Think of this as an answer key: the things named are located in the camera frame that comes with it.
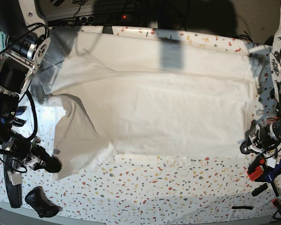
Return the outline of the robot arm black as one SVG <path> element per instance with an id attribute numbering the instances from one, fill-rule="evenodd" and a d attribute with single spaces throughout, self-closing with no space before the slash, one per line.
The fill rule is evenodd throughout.
<path id="1" fill-rule="evenodd" d="M 281 143 L 281 16 L 269 57 L 271 78 L 274 85 L 270 91 L 270 98 L 277 102 L 277 118 L 272 122 L 266 122 L 265 125 L 253 121 L 250 129 L 245 133 L 245 141 L 241 144 L 240 150 L 243 154 L 255 153 L 264 157 L 266 165 L 275 168 L 278 147 Z"/>
<path id="2" fill-rule="evenodd" d="M 6 35 L 5 48 L 0 51 L 0 157 L 8 157 L 6 175 L 12 185 L 19 185 L 28 168 L 49 173 L 61 170 L 58 159 L 40 146 L 37 119 L 28 137 L 12 130 L 25 123 L 17 118 L 22 97 L 35 110 L 29 86 L 51 40 L 37 0 L 0 0 L 0 30 Z"/>

